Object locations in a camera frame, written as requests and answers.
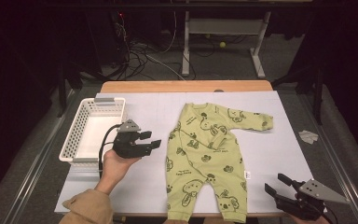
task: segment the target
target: onesie sleeve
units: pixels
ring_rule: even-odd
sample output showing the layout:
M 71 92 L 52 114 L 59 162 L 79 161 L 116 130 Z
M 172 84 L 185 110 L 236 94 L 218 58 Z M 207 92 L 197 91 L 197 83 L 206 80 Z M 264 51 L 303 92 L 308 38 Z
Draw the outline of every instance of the onesie sleeve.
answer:
M 273 117 L 268 114 L 217 106 L 220 107 L 220 115 L 227 121 L 229 129 L 265 131 L 273 127 Z
M 88 189 L 72 199 L 62 203 L 69 210 L 60 224 L 69 223 L 112 223 L 113 208 L 109 196 L 96 190 Z

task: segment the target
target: dark background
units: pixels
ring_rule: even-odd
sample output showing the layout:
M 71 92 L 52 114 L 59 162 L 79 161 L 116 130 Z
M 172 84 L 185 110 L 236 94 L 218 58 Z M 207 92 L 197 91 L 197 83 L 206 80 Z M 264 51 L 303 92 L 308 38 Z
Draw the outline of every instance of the dark background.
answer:
M 324 83 L 358 143 L 358 1 L 349 4 L 343 12 L 320 13 L 317 19 L 310 13 L 274 12 L 267 36 L 284 34 L 290 39 L 309 32 L 291 71 L 323 57 Z M 157 45 L 160 31 L 173 29 L 173 21 L 168 19 L 172 16 L 167 12 L 125 16 L 131 30 L 129 35 L 138 35 Z M 184 13 L 177 16 L 178 32 L 183 32 Z M 214 16 L 226 17 L 227 13 L 214 13 Z M 247 18 L 257 13 L 230 16 Z M 122 46 L 115 41 L 117 37 L 109 17 L 108 13 L 95 12 L 51 13 L 29 0 L 0 1 L 0 181 L 27 135 L 48 111 L 61 65 L 65 78 L 80 88 L 78 68 L 70 62 L 101 71 L 101 64 L 122 60 Z M 337 31 L 333 32 L 332 27 L 337 27 Z M 98 38 L 99 32 L 104 33 L 104 38 Z M 313 74 L 289 81 L 305 80 L 312 85 Z

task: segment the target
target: white plastic basket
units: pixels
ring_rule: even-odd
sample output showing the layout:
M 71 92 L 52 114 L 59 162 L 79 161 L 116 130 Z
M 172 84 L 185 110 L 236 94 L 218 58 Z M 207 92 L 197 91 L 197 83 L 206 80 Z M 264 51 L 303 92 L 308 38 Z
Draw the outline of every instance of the white plastic basket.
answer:
M 84 99 L 76 112 L 60 153 L 60 161 L 75 166 L 98 165 L 98 152 L 106 132 L 125 119 L 125 99 Z M 113 130 L 106 142 L 113 142 Z

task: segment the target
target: white table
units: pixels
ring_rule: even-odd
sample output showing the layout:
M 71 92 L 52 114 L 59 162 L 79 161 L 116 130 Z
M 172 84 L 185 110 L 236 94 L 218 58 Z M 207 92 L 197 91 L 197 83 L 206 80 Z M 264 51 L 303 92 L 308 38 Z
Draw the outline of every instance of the white table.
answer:
M 209 102 L 267 113 L 274 117 L 272 130 L 262 133 L 233 131 L 241 146 L 246 171 L 251 176 L 247 180 L 248 217 L 273 217 L 283 214 L 276 208 L 273 198 L 264 191 L 264 184 L 268 183 L 281 195 L 294 197 L 295 191 L 279 181 L 277 173 L 297 180 L 312 178 L 276 91 L 112 93 L 112 96 L 124 97 L 127 118 L 133 119 L 142 131 L 153 132 L 146 142 L 162 140 L 160 148 L 154 149 L 151 156 L 135 163 L 110 195 L 118 216 L 166 216 L 167 140 L 185 103 Z M 96 168 L 92 171 L 90 168 L 72 166 L 55 212 L 68 212 L 62 202 L 86 189 L 93 189 L 98 180 Z M 200 191 L 193 216 L 220 217 L 213 189 L 208 184 Z

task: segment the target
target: tan sleeve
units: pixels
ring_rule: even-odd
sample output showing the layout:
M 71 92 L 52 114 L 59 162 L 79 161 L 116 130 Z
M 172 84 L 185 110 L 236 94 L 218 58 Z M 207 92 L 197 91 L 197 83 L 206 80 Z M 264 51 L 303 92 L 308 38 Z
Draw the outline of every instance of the tan sleeve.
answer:
M 69 210 L 60 224 L 112 223 L 113 208 L 109 196 L 95 189 L 88 189 L 62 203 Z

